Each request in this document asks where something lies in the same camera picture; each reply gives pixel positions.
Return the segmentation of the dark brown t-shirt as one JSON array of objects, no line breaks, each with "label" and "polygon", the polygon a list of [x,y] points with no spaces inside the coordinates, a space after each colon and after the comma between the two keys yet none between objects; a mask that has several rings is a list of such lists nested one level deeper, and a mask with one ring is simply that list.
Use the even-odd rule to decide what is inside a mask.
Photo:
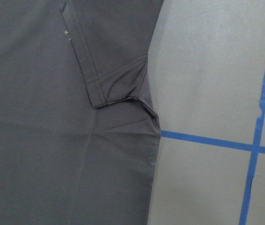
[{"label": "dark brown t-shirt", "polygon": [[145,225],[161,0],[0,0],[0,225]]}]

